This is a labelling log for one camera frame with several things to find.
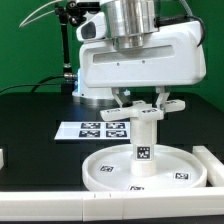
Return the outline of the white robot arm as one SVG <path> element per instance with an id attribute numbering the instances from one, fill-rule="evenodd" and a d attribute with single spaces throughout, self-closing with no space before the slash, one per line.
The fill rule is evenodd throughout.
<path id="1" fill-rule="evenodd" d="M 76 31 L 80 93 L 88 99 L 132 102 L 123 90 L 192 85 L 206 74 L 203 21 L 189 13 L 156 15 L 155 0 L 100 0 L 99 12 Z"/>

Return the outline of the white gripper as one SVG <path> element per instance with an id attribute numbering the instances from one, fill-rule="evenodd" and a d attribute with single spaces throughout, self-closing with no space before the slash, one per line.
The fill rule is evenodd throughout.
<path id="1" fill-rule="evenodd" d="M 121 108 L 131 101 L 122 88 L 159 86 L 156 107 L 164 110 L 170 92 L 165 86 L 192 85 L 206 74 L 200 24 L 191 21 L 163 26 L 144 36 L 140 48 L 116 50 L 111 40 L 89 42 L 80 49 L 81 78 L 92 88 L 113 88 Z"/>

